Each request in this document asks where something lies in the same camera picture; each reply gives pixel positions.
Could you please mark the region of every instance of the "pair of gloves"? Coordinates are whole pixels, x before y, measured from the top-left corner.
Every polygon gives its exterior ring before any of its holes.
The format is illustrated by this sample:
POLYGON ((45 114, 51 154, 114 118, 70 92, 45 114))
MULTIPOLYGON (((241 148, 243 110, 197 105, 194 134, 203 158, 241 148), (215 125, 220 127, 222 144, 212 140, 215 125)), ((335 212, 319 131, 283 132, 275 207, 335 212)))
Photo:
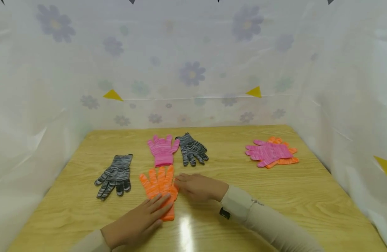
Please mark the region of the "pair of gloves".
POLYGON ((254 145, 247 145, 245 154, 252 160, 260 161, 259 168, 270 169, 275 165, 289 165, 298 163, 299 159, 293 154, 297 152, 295 148, 288 148, 289 144, 283 142, 281 138, 271 137, 268 141, 254 140, 254 145))
POLYGON ((188 162, 191 166, 196 166, 195 159, 198 159, 202 165, 209 160, 205 146, 194 140, 189 133, 185 133, 182 137, 176 137, 173 145, 172 138, 171 135, 167 135, 166 138, 159 138, 155 135, 153 140, 147 142, 150 152, 154 156, 154 167, 172 165, 174 162, 173 154, 179 146, 181 146, 184 166, 187 166, 188 162))

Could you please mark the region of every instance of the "right hand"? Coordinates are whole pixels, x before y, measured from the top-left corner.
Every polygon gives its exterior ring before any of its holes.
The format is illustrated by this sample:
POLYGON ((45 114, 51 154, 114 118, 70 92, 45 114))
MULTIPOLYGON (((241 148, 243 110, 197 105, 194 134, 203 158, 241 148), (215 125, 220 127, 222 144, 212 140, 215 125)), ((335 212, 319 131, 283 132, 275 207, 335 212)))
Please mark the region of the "right hand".
POLYGON ((161 226, 160 218, 173 206, 167 204, 162 207, 169 198, 170 194, 158 194, 153 199, 146 199, 118 220, 103 227, 101 233, 108 247, 113 250, 120 245, 134 246, 147 239, 161 226))
POLYGON ((194 201, 207 201, 214 199, 221 201, 228 190, 228 184, 219 180, 200 175, 180 173, 175 177, 174 184, 180 192, 194 201))

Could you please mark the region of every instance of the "white curtain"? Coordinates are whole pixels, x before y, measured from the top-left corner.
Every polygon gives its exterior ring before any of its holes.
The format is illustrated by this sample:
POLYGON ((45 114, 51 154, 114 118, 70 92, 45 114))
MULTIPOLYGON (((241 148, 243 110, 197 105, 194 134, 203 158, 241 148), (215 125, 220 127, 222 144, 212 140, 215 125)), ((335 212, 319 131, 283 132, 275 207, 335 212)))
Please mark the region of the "white curtain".
POLYGON ((387 244, 387 0, 5 3, 0 251, 90 130, 266 124, 294 127, 387 244))

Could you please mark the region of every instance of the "wooden table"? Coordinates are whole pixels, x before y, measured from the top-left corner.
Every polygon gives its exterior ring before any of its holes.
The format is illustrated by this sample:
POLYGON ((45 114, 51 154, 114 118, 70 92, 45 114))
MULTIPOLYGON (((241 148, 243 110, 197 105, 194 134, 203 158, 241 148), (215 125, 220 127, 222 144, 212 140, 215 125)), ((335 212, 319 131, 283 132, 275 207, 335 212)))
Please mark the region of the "wooden table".
MULTIPOLYGON (((207 147, 209 161, 183 167, 175 153, 175 172, 201 173, 239 186, 313 235, 326 251, 387 251, 371 223, 333 180, 305 143, 286 125, 103 130, 90 132, 56 179, 8 251, 67 251, 86 234, 116 220, 145 199, 140 173, 153 167, 146 141, 157 134, 191 133, 207 147), (257 168, 244 154, 254 139, 281 137, 298 149, 299 164, 257 168), (114 157, 133 153, 132 191, 96 199, 93 182, 114 157)), ((175 220, 164 223, 139 251, 274 251, 262 239, 218 215, 217 202, 175 202, 175 220)))

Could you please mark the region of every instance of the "glove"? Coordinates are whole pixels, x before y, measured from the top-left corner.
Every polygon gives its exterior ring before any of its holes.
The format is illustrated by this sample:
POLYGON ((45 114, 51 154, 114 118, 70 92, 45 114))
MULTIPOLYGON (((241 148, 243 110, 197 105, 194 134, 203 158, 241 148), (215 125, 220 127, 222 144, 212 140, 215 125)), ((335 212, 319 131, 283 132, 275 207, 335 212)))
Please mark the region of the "glove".
POLYGON ((173 137, 167 135, 167 138, 159 138, 157 135, 153 137, 153 140, 147 141, 150 148, 150 152, 154 156, 154 167, 160 167, 165 165, 172 165, 174 162, 173 153, 177 151, 180 145, 179 140, 174 141, 174 145, 171 146, 173 137))
POLYGON ((140 182, 142 183, 146 195, 149 199, 156 197, 158 194, 162 194, 162 196, 169 193, 171 196, 167 202, 163 204, 163 206, 172 203, 173 206, 171 209, 164 215, 161 219, 163 221, 172 221, 174 220, 174 201, 178 196, 178 188, 174 186, 174 167, 170 165, 167 169, 167 173, 164 167, 159 168, 159 173, 156 175, 156 169, 149 170, 149 178, 147 179, 146 175, 140 175, 140 182))
POLYGON ((131 190, 129 166, 132 162, 132 156, 132 154, 129 154, 114 157, 110 167, 94 182, 96 186, 101 185, 97 198, 105 201, 115 187, 118 196, 124 195, 124 191, 129 192, 131 190))
POLYGON ((205 161, 209 160, 209 157, 205 154, 207 149, 203 144, 195 141, 189 133, 185 133, 182 137, 176 137, 175 139, 180 140, 182 161, 184 166, 188 165, 188 161, 191 163, 191 166, 196 166, 196 159, 202 165, 205 164, 205 161))
MULTIPOLYGON (((273 145, 277 145, 277 144, 282 144, 282 145, 285 145, 286 147, 289 146, 288 143, 284 142, 282 143, 282 140, 281 138, 275 138, 275 137, 271 137, 269 138, 268 142, 265 143, 263 141, 259 141, 259 140, 255 140, 254 143, 257 143, 257 144, 264 144, 264 146, 270 146, 271 144, 273 145)), ((290 152, 290 154, 294 154, 297 152, 297 149, 295 148, 288 148, 288 151, 290 152)), ((251 157, 252 160, 262 160, 262 158, 259 156, 259 154, 257 153, 256 150, 248 150, 246 151, 246 154, 249 155, 251 157)), ((294 164, 294 163, 298 163, 299 162, 299 159, 297 157, 287 157, 287 158, 280 158, 274 162, 271 162, 270 164, 266 165, 266 168, 267 169, 270 169, 272 167, 274 167, 276 164, 279 164, 279 165, 289 165, 289 164, 294 164)), ((264 163, 260 162, 258 164, 258 167, 264 167, 264 163)))

